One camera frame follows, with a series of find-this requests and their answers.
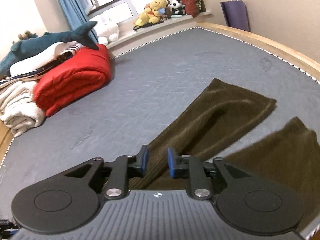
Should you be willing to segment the brown corduroy pants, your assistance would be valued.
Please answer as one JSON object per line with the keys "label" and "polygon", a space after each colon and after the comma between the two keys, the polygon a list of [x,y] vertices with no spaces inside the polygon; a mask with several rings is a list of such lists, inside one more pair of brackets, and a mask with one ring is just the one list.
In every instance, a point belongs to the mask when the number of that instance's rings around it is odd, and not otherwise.
{"label": "brown corduroy pants", "polygon": [[[275,99],[213,79],[186,110],[148,144],[146,175],[131,179],[129,187],[177,189],[181,180],[169,180],[169,147],[178,154],[208,160],[258,126],[275,107]],[[300,229],[319,215],[319,142],[316,132],[298,117],[282,129],[230,154],[226,160],[295,190],[304,205]]]}

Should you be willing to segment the red folded blanket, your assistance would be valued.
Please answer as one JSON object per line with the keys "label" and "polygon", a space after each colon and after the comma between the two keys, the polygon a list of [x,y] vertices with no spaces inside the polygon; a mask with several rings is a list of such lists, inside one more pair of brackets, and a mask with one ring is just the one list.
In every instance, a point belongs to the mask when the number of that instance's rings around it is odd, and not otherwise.
{"label": "red folded blanket", "polygon": [[108,49],[81,48],[76,54],[51,69],[33,89],[33,98],[50,117],[87,94],[111,81],[111,59]]}

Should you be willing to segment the cream folded blanket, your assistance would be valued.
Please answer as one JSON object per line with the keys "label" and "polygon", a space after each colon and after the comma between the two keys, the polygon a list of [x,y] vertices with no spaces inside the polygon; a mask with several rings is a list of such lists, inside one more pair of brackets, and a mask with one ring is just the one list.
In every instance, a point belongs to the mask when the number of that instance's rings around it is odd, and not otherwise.
{"label": "cream folded blanket", "polygon": [[42,125],[46,115],[34,101],[37,81],[16,81],[1,88],[1,121],[14,137]]}

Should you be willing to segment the striped folded cloth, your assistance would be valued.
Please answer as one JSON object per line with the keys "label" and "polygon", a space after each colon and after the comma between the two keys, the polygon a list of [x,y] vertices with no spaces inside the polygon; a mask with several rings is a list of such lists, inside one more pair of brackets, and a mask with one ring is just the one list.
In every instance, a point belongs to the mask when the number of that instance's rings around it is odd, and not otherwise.
{"label": "striped folded cloth", "polygon": [[10,77],[1,79],[1,88],[17,81],[39,79],[52,68],[72,58],[84,45],[79,42],[57,42],[43,52],[12,64],[9,68]]}

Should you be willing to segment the yellow bear plush toy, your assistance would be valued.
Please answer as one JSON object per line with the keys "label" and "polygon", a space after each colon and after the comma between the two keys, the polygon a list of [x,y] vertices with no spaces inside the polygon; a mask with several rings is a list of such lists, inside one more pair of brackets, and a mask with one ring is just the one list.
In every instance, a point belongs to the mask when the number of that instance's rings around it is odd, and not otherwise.
{"label": "yellow bear plush toy", "polygon": [[161,10],[165,10],[167,5],[167,0],[153,0],[144,7],[144,11],[135,20],[134,25],[142,27],[149,23],[158,23],[161,19]]}

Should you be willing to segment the panda plush toy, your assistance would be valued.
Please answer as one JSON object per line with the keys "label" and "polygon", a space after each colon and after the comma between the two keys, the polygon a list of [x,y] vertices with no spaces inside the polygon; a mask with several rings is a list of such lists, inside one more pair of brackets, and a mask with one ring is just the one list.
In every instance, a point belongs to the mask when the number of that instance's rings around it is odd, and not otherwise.
{"label": "panda plush toy", "polygon": [[185,5],[183,5],[180,0],[172,0],[170,7],[172,17],[180,17],[185,15]]}

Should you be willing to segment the blue shark plush toy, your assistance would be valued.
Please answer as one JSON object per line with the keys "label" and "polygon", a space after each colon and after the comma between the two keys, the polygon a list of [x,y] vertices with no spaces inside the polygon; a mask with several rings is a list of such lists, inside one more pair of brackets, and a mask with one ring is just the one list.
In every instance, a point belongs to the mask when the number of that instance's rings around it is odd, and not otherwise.
{"label": "blue shark plush toy", "polygon": [[33,37],[14,43],[8,54],[1,60],[1,77],[9,77],[10,67],[22,60],[33,57],[57,42],[79,42],[94,50],[98,50],[97,42],[89,36],[89,32],[97,25],[97,21],[89,21],[73,31],[60,33],[44,33],[41,37]]}

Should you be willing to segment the purple rolled yoga mat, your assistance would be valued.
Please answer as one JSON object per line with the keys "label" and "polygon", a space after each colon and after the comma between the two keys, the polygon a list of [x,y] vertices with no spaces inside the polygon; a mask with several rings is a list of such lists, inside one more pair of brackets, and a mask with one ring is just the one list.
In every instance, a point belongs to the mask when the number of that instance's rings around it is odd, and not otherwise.
{"label": "purple rolled yoga mat", "polygon": [[250,32],[247,8],[243,0],[221,2],[221,9],[228,27]]}

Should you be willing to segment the blue curtain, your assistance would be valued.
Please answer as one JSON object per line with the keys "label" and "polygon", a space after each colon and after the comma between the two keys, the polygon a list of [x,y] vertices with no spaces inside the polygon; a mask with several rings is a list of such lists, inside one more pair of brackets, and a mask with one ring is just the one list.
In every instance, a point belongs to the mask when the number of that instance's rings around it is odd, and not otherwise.
{"label": "blue curtain", "polygon": [[88,23],[85,0],[58,0],[71,30]]}

